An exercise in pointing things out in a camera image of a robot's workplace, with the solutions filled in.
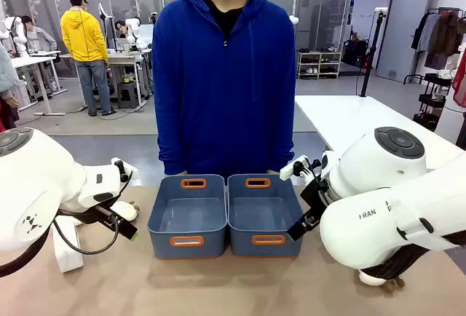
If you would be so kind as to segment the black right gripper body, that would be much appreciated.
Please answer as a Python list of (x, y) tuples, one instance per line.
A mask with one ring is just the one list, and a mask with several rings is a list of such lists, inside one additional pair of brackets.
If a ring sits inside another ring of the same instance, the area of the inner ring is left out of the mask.
[(327, 180), (312, 180), (307, 184), (300, 194), (303, 201), (305, 201), (309, 210), (304, 214), (305, 218), (321, 218), (325, 209), (328, 206), (325, 193), (328, 191)]

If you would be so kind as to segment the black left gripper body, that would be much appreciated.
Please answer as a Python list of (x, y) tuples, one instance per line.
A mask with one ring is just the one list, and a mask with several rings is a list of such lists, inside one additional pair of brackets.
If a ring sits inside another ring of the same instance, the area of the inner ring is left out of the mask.
[(82, 213), (71, 212), (70, 210), (58, 209), (59, 216), (70, 216), (84, 224), (93, 224), (106, 220), (106, 209), (100, 205), (87, 208)]

